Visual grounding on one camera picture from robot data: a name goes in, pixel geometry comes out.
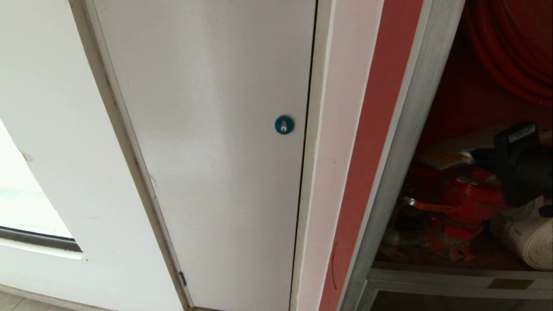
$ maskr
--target white door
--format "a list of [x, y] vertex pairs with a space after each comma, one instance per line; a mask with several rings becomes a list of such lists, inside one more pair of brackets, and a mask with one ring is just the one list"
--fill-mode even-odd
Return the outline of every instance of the white door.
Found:
[[[8, 133], [1, 129], [0, 159], [22, 160], [17, 149], [25, 154], [27, 177], [40, 185], [33, 191], [43, 190], [55, 209], [19, 221], [25, 215], [2, 206], [0, 225], [72, 236], [82, 250], [0, 239], [0, 284], [110, 310], [182, 310], [69, 2], [0, 1], [0, 15], [0, 119]], [[12, 168], [4, 164], [0, 188], [25, 188], [27, 182], [6, 178]], [[0, 204], [49, 208], [36, 195], [12, 204], [25, 199], [24, 191], [16, 194]]]
[[95, 1], [194, 305], [288, 310], [315, 2]]

